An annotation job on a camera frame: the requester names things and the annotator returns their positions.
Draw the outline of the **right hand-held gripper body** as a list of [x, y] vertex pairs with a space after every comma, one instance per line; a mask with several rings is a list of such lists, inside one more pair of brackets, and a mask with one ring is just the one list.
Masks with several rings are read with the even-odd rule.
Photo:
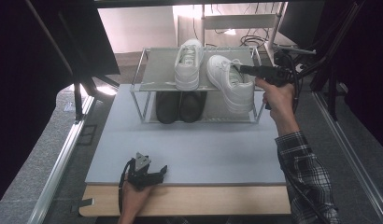
[[273, 55], [272, 64], [263, 67], [263, 78], [277, 87], [282, 87], [288, 83], [296, 84], [303, 79], [308, 71], [306, 68], [301, 71], [297, 70], [295, 59], [291, 57], [292, 54], [315, 55], [316, 52], [292, 47], [278, 47]]

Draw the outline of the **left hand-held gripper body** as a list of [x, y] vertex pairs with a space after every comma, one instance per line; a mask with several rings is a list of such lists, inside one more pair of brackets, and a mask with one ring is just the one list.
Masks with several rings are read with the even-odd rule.
[[139, 152], [137, 152], [135, 157], [129, 161], [128, 182], [137, 190], [163, 183], [163, 169], [158, 173], [150, 174], [150, 163], [151, 160], [149, 157], [144, 156]]

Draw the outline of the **white sneaker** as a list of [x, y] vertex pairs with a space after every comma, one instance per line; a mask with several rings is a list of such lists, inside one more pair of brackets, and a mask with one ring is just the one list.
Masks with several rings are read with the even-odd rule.
[[206, 64], [209, 81], [219, 89], [228, 110], [232, 113], [248, 113], [253, 108], [253, 81], [245, 81], [240, 72], [242, 63], [238, 59], [229, 60], [221, 55], [211, 56]]
[[204, 47], [198, 39], [189, 39], [180, 46], [175, 61], [175, 83], [180, 91], [194, 91], [199, 86], [199, 71]]

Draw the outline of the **black slipper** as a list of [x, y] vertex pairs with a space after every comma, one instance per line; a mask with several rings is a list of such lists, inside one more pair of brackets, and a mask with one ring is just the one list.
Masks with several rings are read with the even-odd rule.
[[179, 102], [179, 91], [158, 91], [156, 93], [156, 116], [163, 124], [170, 124], [177, 120]]
[[203, 114], [205, 103], [205, 91], [183, 92], [179, 108], [179, 118], [187, 123], [197, 121]]

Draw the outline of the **metal shoe rack grey shelves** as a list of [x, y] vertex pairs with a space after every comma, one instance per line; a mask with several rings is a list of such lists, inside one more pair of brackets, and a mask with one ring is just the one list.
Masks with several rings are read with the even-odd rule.
[[[132, 81], [130, 92], [136, 111], [142, 122], [158, 122], [155, 111], [157, 91], [178, 91], [175, 83], [175, 60], [178, 48], [143, 49], [139, 65]], [[222, 55], [229, 60], [239, 59], [244, 65], [261, 65], [261, 57], [256, 47], [205, 47], [204, 60], [199, 72], [197, 91], [207, 93], [205, 107], [198, 122], [252, 122], [258, 123], [264, 110], [258, 99], [262, 90], [255, 89], [255, 102], [247, 113], [230, 112], [224, 98], [206, 76], [206, 62], [212, 55]]]

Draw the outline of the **person's left hand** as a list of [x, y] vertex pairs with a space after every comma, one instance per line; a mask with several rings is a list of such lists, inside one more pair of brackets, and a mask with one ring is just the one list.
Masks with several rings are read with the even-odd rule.
[[125, 181], [122, 186], [122, 209], [123, 217], [135, 217], [145, 205], [152, 187], [137, 190], [131, 183]]

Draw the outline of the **person's right hand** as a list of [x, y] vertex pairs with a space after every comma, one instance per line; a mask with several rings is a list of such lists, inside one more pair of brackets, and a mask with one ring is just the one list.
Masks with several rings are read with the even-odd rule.
[[294, 87], [286, 84], [276, 87], [265, 80], [256, 77], [255, 83], [264, 90], [262, 101], [271, 106], [270, 116], [277, 126], [279, 136], [300, 131], [293, 112]]

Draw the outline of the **grey mat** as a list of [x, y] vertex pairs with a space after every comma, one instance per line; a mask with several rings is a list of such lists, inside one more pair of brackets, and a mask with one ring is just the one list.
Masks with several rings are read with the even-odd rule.
[[149, 171], [167, 166], [170, 185], [282, 185], [277, 159], [277, 128], [264, 109], [257, 122], [161, 124], [140, 120], [134, 98], [122, 84], [114, 99], [85, 182], [118, 184], [127, 161], [136, 153], [149, 156]]

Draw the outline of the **black metal stand bars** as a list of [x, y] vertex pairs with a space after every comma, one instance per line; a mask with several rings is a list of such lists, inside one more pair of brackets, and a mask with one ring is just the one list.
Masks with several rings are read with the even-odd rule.
[[295, 59], [296, 65], [302, 66], [302, 70], [307, 69], [308, 74], [305, 77], [309, 75], [313, 77], [309, 84], [310, 90], [321, 91], [324, 87], [328, 88], [328, 111], [332, 117], [335, 117], [337, 77], [332, 71], [334, 59], [365, 0], [324, 1], [313, 43], [306, 48], [301, 48], [297, 44], [291, 46], [297, 49], [314, 50], [316, 54], [292, 54], [291, 57]]

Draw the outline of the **black monitor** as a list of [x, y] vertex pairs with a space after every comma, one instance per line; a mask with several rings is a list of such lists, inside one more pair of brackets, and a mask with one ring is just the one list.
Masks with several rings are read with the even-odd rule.
[[324, 4], [324, 0], [289, 1], [279, 32], [301, 48], [310, 46], [313, 43]]

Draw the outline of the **black tape strip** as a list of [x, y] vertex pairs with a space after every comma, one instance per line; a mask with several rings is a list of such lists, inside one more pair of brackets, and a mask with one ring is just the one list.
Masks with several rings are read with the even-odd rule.
[[70, 211], [71, 212], [77, 212], [77, 210], [79, 210], [80, 207], [90, 206], [90, 205], [93, 205], [93, 203], [94, 203], [94, 199], [93, 198], [81, 200], [77, 204], [73, 204], [70, 207]]

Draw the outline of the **black tripod stand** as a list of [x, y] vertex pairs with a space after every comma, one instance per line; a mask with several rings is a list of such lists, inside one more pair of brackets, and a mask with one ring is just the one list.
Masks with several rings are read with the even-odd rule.
[[95, 84], [95, 80], [98, 79], [100, 82], [108, 85], [108, 87], [117, 91], [120, 87], [120, 84], [109, 77], [98, 76], [98, 77], [77, 77], [74, 86], [74, 95], [75, 95], [75, 121], [79, 123], [84, 117], [88, 114], [88, 104], [93, 100], [104, 101], [109, 95], [100, 91]]

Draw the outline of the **white desk frame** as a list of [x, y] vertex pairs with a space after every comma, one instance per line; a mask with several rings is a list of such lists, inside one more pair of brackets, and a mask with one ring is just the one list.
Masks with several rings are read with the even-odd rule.
[[264, 48], [270, 59], [271, 64], [274, 64], [274, 41], [277, 34], [281, 18], [286, 11], [288, 3], [280, 2], [277, 12], [274, 14], [246, 14], [246, 15], [220, 15], [206, 16], [205, 7], [202, 7], [201, 17], [201, 41], [205, 44], [206, 30], [215, 29], [252, 29], [264, 28], [271, 31], [269, 39], [264, 42]]

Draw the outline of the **aluminium rail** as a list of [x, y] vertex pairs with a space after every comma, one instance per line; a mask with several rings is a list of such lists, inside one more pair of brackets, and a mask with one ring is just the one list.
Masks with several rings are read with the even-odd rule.
[[361, 160], [355, 152], [354, 147], [349, 142], [339, 122], [336, 121], [328, 112], [329, 107], [325, 102], [323, 96], [316, 92], [312, 92], [312, 96], [315, 99], [323, 117], [328, 123], [328, 126], [330, 127], [335, 139], [341, 147], [349, 165], [351, 166], [351, 169], [353, 170], [354, 174], [356, 175], [357, 179], [362, 185], [362, 188], [365, 194], [367, 195], [367, 198], [369, 199], [371, 205], [375, 209], [381, 224], [383, 224], [383, 196], [380, 190], [367, 173], [365, 167], [362, 165]]
[[84, 99], [81, 105], [81, 115], [71, 126], [27, 224], [43, 224], [93, 102], [94, 98], [92, 96], [87, 96]]

